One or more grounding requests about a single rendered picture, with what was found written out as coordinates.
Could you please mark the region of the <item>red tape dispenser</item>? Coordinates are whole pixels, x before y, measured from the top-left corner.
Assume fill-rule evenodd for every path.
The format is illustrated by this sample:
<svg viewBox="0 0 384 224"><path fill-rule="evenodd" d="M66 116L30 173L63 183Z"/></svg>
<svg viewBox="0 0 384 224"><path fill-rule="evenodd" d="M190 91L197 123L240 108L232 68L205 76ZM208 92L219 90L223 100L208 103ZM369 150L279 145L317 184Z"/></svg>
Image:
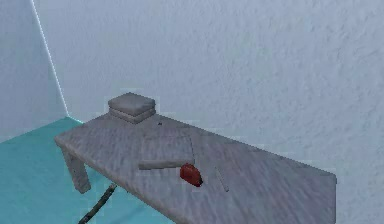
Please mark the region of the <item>red tape dispenser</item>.
<svg viewBox="0 0 384 224"><path fill-rule="evenodd" d="M181 166L180 178L195 187L200 187L203 184L200 171L194 165L189 163Z"/></svg>

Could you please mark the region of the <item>grey wooden table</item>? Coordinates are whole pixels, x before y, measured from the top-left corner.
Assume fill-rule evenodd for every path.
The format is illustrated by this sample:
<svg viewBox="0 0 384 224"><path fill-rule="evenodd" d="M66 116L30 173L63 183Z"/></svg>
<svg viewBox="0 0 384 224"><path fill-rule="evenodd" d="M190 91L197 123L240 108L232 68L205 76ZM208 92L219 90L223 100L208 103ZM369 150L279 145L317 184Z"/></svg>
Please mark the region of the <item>grey wooden table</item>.
<svg viewBox="0 0 384 224"><path fill-rule="evenodd" d="M92 167L175 224L336 224L334 174L155 114L138 124L105 114L56 136L73 183ZM177 168L138 163L175 144L195 158L203 183Z"/></svg>

